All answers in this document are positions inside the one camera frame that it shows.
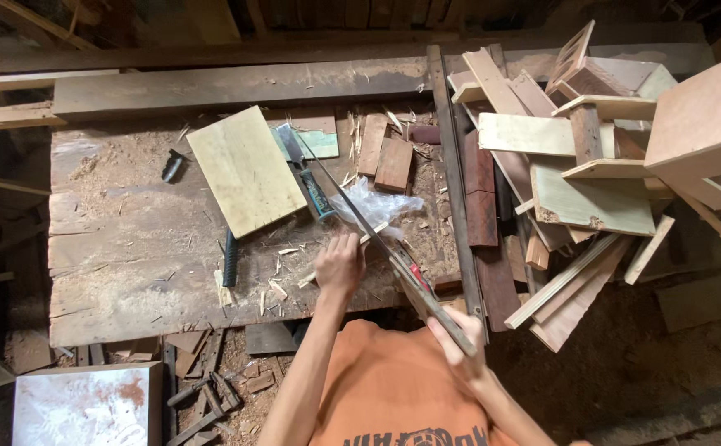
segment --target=plastic bag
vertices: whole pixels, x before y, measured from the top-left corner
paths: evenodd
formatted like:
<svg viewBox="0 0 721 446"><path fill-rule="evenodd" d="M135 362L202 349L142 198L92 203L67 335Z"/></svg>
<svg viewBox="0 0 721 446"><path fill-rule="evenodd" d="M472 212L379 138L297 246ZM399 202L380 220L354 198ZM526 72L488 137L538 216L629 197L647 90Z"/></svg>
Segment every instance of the plastic bag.
<svg viewBox="0 0 721 446"><path fill-rule="evenodd" d="M384 222L391 223L396 217L411 210L421 210L424 206L423 198L408 197L404 194L380 194L368 189L368 178L361 176L357 183L344 193L352 200L352 204L360 211L360 214L368 221L372 228L382 225ZM360 226L355 218L355 213L347 206L340 195L328 198L333 209L338 211L341 218ZM404 238L405 233L400 228L388 226L381 232L383 235L393 237L396 240Z"/></svg>

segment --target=black handle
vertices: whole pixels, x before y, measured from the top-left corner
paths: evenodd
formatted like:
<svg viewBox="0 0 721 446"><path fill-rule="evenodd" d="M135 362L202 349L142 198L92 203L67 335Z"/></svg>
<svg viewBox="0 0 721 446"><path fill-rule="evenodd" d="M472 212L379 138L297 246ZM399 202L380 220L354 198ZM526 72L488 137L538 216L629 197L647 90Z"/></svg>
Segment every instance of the black handle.
<svg viewBox="0 0 721 446"><path fill-rule="evenodd" d="M319 221L322 221L331 215L338 214L336 210L330 206L330 202L327 201L325 193L321 190L319 184L316 183L314 174L310 171L310 169L301 171L300 177L302 178L302 183L306 185L311 201L314 202L314 205L316 206L316 211L319 213Z"/></svg>
<svg viewBox="0 0 721 446"><path fill-rule="evenodd" d="M223 259L222 286L236 287L236 258L239 256L239 242L231 228L226 231L226 257Z"/></svg>

